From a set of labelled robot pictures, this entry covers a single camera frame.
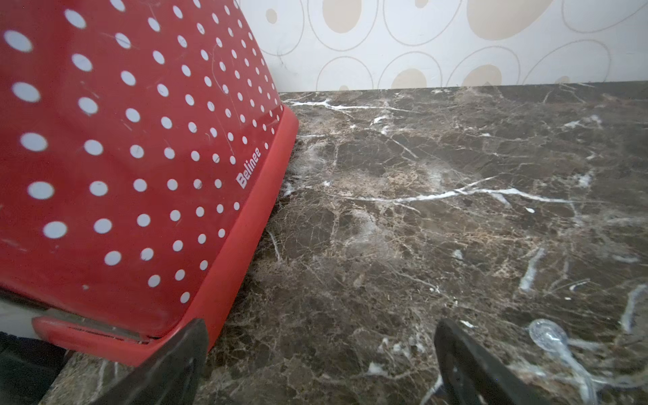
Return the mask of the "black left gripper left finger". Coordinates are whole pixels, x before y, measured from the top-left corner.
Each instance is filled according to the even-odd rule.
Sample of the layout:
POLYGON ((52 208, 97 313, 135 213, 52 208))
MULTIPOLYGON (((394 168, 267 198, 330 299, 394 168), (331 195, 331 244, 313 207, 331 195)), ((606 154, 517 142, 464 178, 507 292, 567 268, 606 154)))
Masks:
POLYGON ((192 404, 207 359, 209 334, 194 319, 95 404, 192 404))

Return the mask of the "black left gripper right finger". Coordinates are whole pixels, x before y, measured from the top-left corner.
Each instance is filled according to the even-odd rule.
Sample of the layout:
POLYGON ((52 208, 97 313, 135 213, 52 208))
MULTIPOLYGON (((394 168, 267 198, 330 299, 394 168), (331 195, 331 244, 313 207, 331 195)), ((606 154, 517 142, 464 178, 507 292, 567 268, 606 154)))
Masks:
POLYGON ((435 352, 451 404, 547 404, 496 357, 450 319, 435 329, 435 352))

